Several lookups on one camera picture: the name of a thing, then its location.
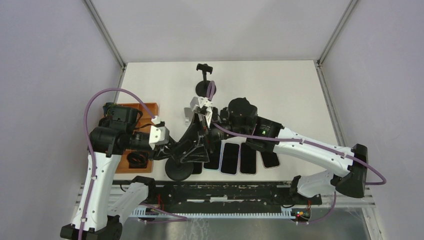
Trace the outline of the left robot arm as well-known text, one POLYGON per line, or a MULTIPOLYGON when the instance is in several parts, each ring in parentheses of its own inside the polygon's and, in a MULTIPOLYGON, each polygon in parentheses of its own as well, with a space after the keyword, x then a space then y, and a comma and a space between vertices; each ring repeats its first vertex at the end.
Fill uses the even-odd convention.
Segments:
POLYGON ((61 228, 67 240, 118 240, 123 226, 137 206, 157 198, 154 179, 142 177, 130 183, 128 190, 112 205, 109 197, 113 180, 127 150, 146 153, 146 159, 171 142, 169 130, 160 120, 152 120, 150 132, 137 131, 143 112, 137 108, 106 103, 104 117, 88 135, 88 170, 78 210, 72 222, 61 228))

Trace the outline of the pink case phone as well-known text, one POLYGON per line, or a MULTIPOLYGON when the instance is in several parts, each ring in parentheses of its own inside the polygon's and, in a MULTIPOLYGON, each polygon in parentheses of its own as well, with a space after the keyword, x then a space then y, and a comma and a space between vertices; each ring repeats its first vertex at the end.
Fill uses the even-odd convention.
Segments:
POLYGON ((257 151, 245 142, 240 145, 240 173, 255 175, 257 173, 257 151))

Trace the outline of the light blue case phone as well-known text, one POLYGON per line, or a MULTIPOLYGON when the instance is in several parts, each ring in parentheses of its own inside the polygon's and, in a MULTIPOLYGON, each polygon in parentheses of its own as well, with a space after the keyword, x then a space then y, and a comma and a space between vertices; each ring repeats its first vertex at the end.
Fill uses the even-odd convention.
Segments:
POLYGON ((207 156, 209 162, 205 162, 203 168, 206 170, 218 170, 220 167, 221 151, 217 149, 214 152, 209 152, 207 156))

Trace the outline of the black folding phone stand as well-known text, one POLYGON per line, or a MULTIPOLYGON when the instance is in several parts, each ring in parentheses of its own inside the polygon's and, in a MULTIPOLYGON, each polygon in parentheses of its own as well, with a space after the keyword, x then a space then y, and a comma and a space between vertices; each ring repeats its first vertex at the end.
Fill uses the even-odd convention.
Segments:
POLYGON ((219 123, 220 122, 219 109, 217 107, 211 107, 211 110, 212 110, 211 122, 219 123))

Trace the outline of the clear case phone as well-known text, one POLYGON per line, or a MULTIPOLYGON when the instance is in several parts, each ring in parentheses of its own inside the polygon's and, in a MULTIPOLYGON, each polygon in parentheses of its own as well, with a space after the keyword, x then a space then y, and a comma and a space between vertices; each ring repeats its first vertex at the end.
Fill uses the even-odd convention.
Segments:
POLYGON ((274 152, 260 152, 262 164, 265 169, 276 168, 280 166, 279 156, 274 152))

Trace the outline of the lilac case phone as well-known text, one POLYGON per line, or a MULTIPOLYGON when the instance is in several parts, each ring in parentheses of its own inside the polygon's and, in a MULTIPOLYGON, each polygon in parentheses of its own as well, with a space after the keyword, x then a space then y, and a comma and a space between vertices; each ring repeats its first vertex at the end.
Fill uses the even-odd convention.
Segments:
POLYGON ((227 175, 236 175, 239 162, 240 145, 225 143, 221 158, 220 172, 227 175))

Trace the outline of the black round base stand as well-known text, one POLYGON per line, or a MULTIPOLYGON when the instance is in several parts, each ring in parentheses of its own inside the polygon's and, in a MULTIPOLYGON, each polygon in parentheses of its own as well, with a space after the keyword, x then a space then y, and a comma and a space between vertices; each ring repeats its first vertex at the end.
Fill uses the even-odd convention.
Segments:
POLYGON ((213 80, 207 80, 207 74, 212 74, 213 67, 207 63, 198 63, 196 70, 202 72, 202 81, 196 85, 195 93, 199 97, 206 97, 211 101, 217 91, 217 87, 213 80))

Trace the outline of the black phone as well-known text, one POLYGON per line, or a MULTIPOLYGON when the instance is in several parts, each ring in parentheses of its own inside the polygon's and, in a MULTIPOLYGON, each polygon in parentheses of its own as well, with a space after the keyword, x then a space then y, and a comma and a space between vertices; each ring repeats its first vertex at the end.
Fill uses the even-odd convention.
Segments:
POLYGON ((194 162, 193 163, 193 175, 199 175, 203 171, 203 164, 201 162, 194 162))

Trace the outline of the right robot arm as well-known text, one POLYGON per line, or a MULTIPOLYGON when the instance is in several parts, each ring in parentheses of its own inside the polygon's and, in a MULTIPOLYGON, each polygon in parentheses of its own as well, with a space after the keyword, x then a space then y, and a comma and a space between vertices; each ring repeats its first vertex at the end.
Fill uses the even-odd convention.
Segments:
POLYGON ((206 153, 216 149, 216 143, 241 137, 254 153, 288 155, 323 168, 322 172, 295 176, 289 189, 289 199, 302 204, 319 194, 338 193, 350 198, 365 196, 368 149, 356 144, 343 147, 327 144, 300 135, 282 124, 260 117, 258 109, 246 98, 238 97, 227 107, 217 109, 207 97, 195 96, 190 102, 193 118, 179 143, 182 164, 199 147, 206 153))

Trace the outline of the white folding phone stand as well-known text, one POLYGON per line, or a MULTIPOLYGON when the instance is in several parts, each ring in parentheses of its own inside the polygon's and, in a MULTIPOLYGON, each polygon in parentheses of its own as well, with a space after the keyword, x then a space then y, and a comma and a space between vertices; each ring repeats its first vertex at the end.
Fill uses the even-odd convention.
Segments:
POLYGON ((184 124, 186 127, 189 127, 192 124, 196 124, 200 121, 197 110, 185 107, 184 109, 184 124))

